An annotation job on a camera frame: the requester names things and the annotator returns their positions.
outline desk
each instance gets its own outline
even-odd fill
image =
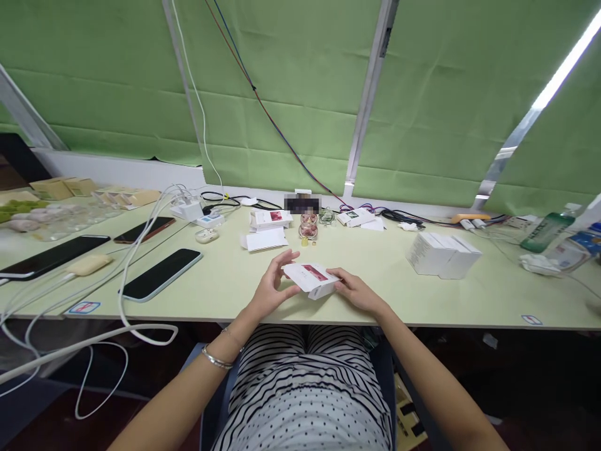
[[[198,244],[194,225],[184,227],[145,258],[131,266],[129,280],[139,276],[177,249],[186,247],[204,254],[177,281],[147,303],[125,301],[131,319],[165,321],[231,321],[250,301],[269,261],[286,247],[257,251],[243,250],[239,235],[249,230],[249,210],[233,212],[219,227],[220,237]],[[301,247],[295,216],[286,237],[298,262],[317,262],[326,267],[342,266],[361,276],[411,326],[467,328],[532,328],[521,317],[535,315],[546,329],[601,330],[601,316],[587,304],[599,301],[586,288],[571,279],[552,279],[518,267],[516,257],[523,250],[507,243],[493,243],[463,230],[428,225],[429,231],[460,234],[482,251],[483,256],[463,280],[442,280],[419,276],[405,253],[415,238],[396,224],[384,220],[388,230],[370,231],[320,226],[316,246]],[[575,275],[601,293],[601,268],[591,264]],[[289,281],[283,281],[285,287]],[[116,293],[119,281],[113,279],[90,294],[86,300],[101,306],[89,318],[118,318]],[[66,313],[67,317],[81,315]],[[266,320],[268,323],[374,324],[371,317],[349,305],[338,294],[317,301],[300,293],[286,301]]]
[[[64,203],[67,204],[82,204],[82,203],[91,202],[89,197],[86,198],[72,198],[66,199]],[[108,235],[110,237],[116,237],[133,227],[146,222],[148,219],[148,215],[150,214],[154,204],[145,205],[143,207],[137,208],[131,211],[124,211],[122,215],[119,215],[114,218],[107,219],[99,224],[94,224],[79,231],[77,233],[69,235],[67,238],[64,238],[55,242],[41,242],[36,241],[31,237],[26,237],[22,234],[17,234],[13,231],[4,229],[0,231],[0,268],[4,268],[8,265],[19,262],[25,258],[31,257],[33,255],[39,254],[47,249],[50,249],[58,244],[64,243],[69,239],[72,239],[78,235]],[[163,210],[161,213],[162,216],[172,216],[169,212],[169,209]],[[138,252],[136,253],[134,260],[143,257],[145,254],[148,254],[152,251],[156,246],[161,244],[164,240],[168,239],[179,230],[181,230],[187,224],[186,221],[181,219],[176,219],[176,223],[170,225],[165,230],[161,231],[157,235],[153,236],[146,242],[140,244],[138,248]],[[113,241],[104,243],[103,245],[97,247],[90,251],[90,254],[94,253],[107,253],[112,252],[117,249],[126,248],[126,244],[116,244]],[[52,304],[57,303],[63,298],[79,291],[82,288],[89,286],[90,284],[99,281],[105,275],[113,270],[116,263],[119,262],[126,251],[116,252],[112,254],[115,258],[115,262],[110,265],[104,267],[103,269],[91,274],[87,277],[77,277],[74,280],[66,283],[60,288],[54,290],[52,293],[49,293],[47,296],[40,298],[35,301],[33,304],[23,308],[19,312],[15,313],[13,318],[33,318],[37,314],[44,311],[46,308],[50,307]],[[27,289],[29,294],[40,293],[44,289],[50,287],[53,283],[58,282],[60,277],[64,275],[62,268],[69,266],[72,262],[66,263],[65,265],[55,269],[49,274],[45,274],[38,279],[33,279],[32,281],[27,282],[19,282],[19,281],[11,281],[6,285],[0,287],[0,310],[4,310],[8,301],[19,291],[23,289]],[[81,298],[83,298],[87,293],[82,293],[77,298],[74,298],[73,302],[68,304],[67,307],[70,307],[76,304]],[[50,311],[45,318],[61,318],[60,314],[65,310],[65,307],[60,307],[55,310]]]

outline phone screen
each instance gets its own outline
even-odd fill
[[[167,227],[174,222],[175,222],[174,218],[159,216],[157,218],[157,220],[155,221],[155,223],[150,228],[150,230],[148,231],[148,233],[146,234],[146,236],[144,237],[143,241],[146,241],[152,235],[157,233],[159,231],[159,229],[161,229],[163,227]],[[123,242],[123,243],[133,243],[134,241],[136,241],[138,239],[138,237],[144,230],[144,227],[146,227],[146,222],[144,224],[137,225],[136,227],[134,227],[131,230],[128,230],[123,235],[120,235],[117,238],[115,238],[114,241],[115,242]]]
[[[0,271],[0,277],[31,280],[106,243],[108,236],[82,235]]]
[[[133,299],[143,299],[151,295],[199,255],[200,252],[191,251],[190,249],[175,251],[147,272],[129,282],[123,290],[123,295]]]

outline hand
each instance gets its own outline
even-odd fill
[[[271,260],[267,272],[263,274],[261,282],[259,282],[255,295],[247,306],[247,310],[258,321],[263,320],[267,315],[273,313],[286,299],[290,299],[301,291],[301,288],[297,285],[288,287],[282,291],[277,290],[280,288],[280,282],[284,275],[282,266],[294,263],[293,260],[300,254],[300,252],[292,252],[292,249],[288,249]]]
[[[388,307],[385,300],[380,298],[360,277],[354,276],[342,268],[326,269],[326,271],[342,279],[341,282],[335,283],[336,291],[355,307],[367,311],[374,317],[380,315]]]

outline woman's left hand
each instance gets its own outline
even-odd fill
[[[298,251],[292,252],[292,249],[288,249],[271,260],[267,272],[263,274],[261,282],[259,282],[255,295],[246,307],[246,310],[256,320],[262,321],[266,316],[273,313],[286,299],[290,299],[301,291],[301,288],[297,285],[293,285],[282,291],[277,290],[284,275],[282,266],[294,263],[293,260],[300,254]]]

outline striped pants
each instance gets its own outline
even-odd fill
[[[311,397],[314,391],[330,398],[340,397],[345,411],[349,405],[356,406],[355,413],[364,423],[372,425],[371,437],[379,437],[384,449],[391,448],[390,412],[358,328],[262,324],[240,356],[238,377],[230,397],[229,419],[213,449],[252,449],[252,446],[241,446],[252,444],[249,424],[256,422],[257,417],[267,415],[269,418],[266,412],[280,412],[280,408],[284,408],[278,404],[281,400],[293,395],[296,399],[301,393],[303,397]],[[318,398],[315,401],[316,405],[321,402]],[[329,407],[330,413],[339,408],[336,404]]]

